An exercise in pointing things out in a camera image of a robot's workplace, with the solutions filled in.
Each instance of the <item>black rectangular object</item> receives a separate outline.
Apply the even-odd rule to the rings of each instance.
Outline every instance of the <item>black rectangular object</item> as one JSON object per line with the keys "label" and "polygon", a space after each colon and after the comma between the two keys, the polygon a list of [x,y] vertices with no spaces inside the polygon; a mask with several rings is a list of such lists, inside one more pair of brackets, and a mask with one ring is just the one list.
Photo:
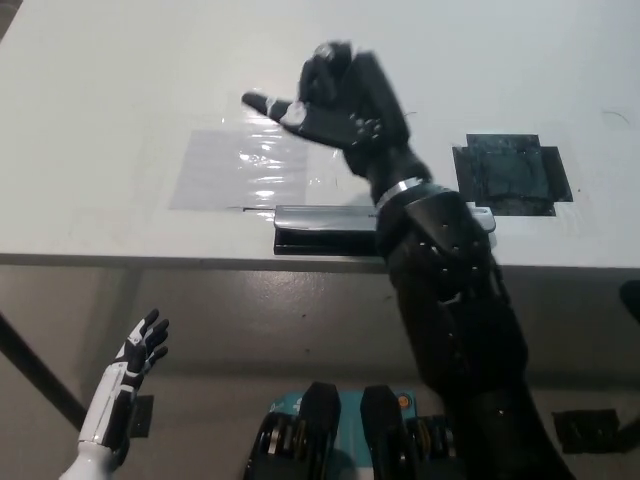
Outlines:
{"label": "black rectangular object", "polygon": [[464,200],[495,215],[555,216],[555,202],[572,202],[560,152],[537,135],[467,135],[453,148]]}

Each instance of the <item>prosthetic hand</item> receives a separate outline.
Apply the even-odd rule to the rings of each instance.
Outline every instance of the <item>prosthetic hand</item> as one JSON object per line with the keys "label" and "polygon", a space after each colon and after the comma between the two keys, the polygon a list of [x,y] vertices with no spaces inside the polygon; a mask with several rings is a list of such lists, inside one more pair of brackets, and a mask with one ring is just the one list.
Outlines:
{"label": "prosthetic hand", "polygon": [[135,400],[151,367],[168,349],[169,320],[152,310],[129,334],[105,369],[78,438],[78,457],[62,480],[108,480],[129,450],[129,429]]}
{"label": "prosthetic hand", "polygon": [[431,183],[373,53],[324,44],[303,67],[298,100],[249,92],[242,101],[341,149],[368,180],[418,370],[445,403],[469,478],[572,478],[525,384],[527,346],[487,234],[458,192]]}

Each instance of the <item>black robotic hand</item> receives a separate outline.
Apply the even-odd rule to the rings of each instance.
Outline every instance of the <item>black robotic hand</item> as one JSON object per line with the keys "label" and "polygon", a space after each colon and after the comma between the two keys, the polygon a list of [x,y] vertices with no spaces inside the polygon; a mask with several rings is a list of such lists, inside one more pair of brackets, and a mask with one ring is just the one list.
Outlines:
{"label": "black robotic hand", "polygon": [[247,92],[242,101],[290,133],[343,151],[374,203],[398,182],[431,175],[408,145],[404,113],[372,52],[349,43],[319,46],[302,68],[295,101]]}

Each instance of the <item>robotic wrist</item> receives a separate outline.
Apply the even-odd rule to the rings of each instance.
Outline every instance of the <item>robotic wrist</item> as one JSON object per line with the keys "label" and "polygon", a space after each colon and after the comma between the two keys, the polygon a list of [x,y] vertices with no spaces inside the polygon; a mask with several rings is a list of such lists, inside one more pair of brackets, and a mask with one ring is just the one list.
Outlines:
{"label": "robotic wrist", "polygon": [[369,182],[375,205],[380,206],[382,197],[407,179],[431,181],[429,169],[408,144],[389,146],[380,151],[345,150],[343,153],[351,172]]}

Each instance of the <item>black robotic arm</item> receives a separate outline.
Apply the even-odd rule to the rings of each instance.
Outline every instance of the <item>black robotic arm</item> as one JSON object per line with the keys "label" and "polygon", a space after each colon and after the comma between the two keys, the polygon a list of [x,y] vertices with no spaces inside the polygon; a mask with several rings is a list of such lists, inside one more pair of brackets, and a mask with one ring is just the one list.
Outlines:
{"label": "black robotic arm", "polygon": [[368,180],[378,250],[418,370],[444,401],[468,477],[573,478],[525,384],[527,346],[487,234],[411,150],[375,55],[323,44],[303,67],[298,100],[249,92],[242,101],[294,135],[341,149]]}

